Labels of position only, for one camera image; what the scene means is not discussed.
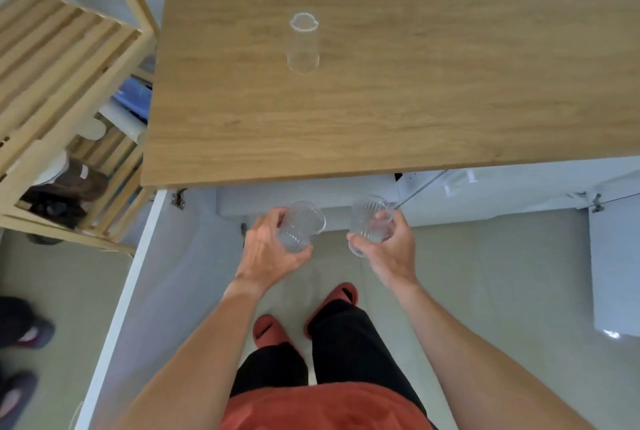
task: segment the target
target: orange shirt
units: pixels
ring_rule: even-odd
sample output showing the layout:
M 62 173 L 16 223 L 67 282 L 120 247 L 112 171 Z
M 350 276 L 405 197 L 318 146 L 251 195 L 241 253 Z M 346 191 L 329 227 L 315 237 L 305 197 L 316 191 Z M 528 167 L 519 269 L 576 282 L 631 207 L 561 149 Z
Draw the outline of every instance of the orange shirt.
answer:
M 416 405 L 369 383 L 262 388 L 227 403 L 220 430 L 432 430 Z

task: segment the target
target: person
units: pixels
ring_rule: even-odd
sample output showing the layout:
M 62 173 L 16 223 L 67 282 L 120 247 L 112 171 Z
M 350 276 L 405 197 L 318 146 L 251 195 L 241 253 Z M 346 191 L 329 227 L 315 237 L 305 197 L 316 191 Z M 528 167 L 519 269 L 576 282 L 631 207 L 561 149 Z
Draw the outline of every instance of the person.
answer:
M 51 341 L 54 331 L 54 325 L 36 315 L 25 300 L 0 297 L 0 347 L 40 349 Z M 20 371 L 10 378 L 0 373 L 0 430 L 14 428 L 37 383 L 31 371 Z
M 312 255 L 312 248 L 287 253 L 278 241 L 285 212 L 272 209 L 246 233 L 220 304 L 131 403 L 120 430 L 436 429 L 349 283 L 336 287 L 305 325 L 318 385 L 308 386 L 302 357 L 269 315 L 256 321 L 258 349 L 236 371 L 260 297 Z M 394 225 L 380 244 L 348 240 L 399 300 L 460 430 L 593 428 L 420 286 L 415 240 L 400 211 Z

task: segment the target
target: tile floor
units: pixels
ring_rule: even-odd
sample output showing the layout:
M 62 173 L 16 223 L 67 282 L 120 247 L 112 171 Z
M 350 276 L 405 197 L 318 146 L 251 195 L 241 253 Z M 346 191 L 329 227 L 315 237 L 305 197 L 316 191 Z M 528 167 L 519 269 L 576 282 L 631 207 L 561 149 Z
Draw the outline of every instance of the tile floor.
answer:
M 434 423 L 455 429 L 397 301 L 351 254 L 344 234 L 325 233 L 313 260 L 269 291 L 256 318 L 267 312 L 278 317 L 310 364 L 302 324 L 335 285 L 351 281 Z M 419 279 L 456 317 L 597 428 L 637 428 L 640 339 L 613 340 L 593 329 L 586 213 L 504 216 L 417 228 L 415 235 Z M 37 247 L 17 233 L 7 237 L 0 244 L 0 293 L 26 297 L 58 325 L 50 347 L 0 353 L 5 368 L 31 368 L 41 377 L 17 430 L 64 430 L 92 376 L 131 260 L 68 243 Z M 252 350 L 248 337 L 244 355 Z
M 0 294 L 29 301 L 56 325 L 38 350 L 3 349 L 11 375 L 28 369 L 38 390 L 15 430 L 66 430 L 84 399 L 131 258 L 73 243 L 38 246 L 5 232 L 0 243 Z
M 273 287 L 256 317 L 274 314 L 309 367 L 303 321 L 338 283 L 351 281 L 396 362 L 440 430 L 451 412 L 396 299 L 353 256 L 345 232 L 325 233 L 314 258 Z M 593 328 L 586 212 L 565 210 L 417 228 L 420 282 L 449 311 L 548 384 L 597 428 L 637 428 L 640 339 Z M 255 346 L 250 337 L 244 356 Z

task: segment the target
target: pant leg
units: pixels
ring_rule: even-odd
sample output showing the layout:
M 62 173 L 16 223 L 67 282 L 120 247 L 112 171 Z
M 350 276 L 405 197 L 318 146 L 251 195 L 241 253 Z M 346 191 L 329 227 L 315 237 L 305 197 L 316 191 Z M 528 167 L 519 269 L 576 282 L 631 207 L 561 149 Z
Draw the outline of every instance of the pant leg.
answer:
M 318 384 L 372 383 L 404 396 L 427 414 L 420 398 L 364 310 L 334 300 L 309 323 Z
M 0 347 L 15 344 L 35 322 L 29 304 L 16 297 L 0 297 Z
M 260 388 L 308 384 L 307 364 L 291 344 L 284 342 L 253 351 L 238 369 L 230 396 Z

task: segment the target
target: glass held in hand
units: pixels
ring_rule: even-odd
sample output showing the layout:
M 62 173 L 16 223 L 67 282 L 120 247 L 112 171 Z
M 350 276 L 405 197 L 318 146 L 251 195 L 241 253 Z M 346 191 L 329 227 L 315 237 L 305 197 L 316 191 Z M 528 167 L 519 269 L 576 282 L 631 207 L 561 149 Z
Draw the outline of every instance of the glass held in hand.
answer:
M 287 207 L 278 228 L 278 240 L 290 253 L 299 253 L 313 244 L 326 226 L 323 212 L 315 204 L 299 200 Z
M 296 13 L 289 22 L 287 64 L 292 71 L 307 73 L 320 64 L 318 51 L 318 21 L 308 12 Z
M 350 233 L 360 235 L 372 243 L 381 243 L 392 234 L 394 220 L 393 206 L 377 195 L 366 195 L 351 206 Z M 364 257 L 362 251 L 349 243 L 351 252 Z

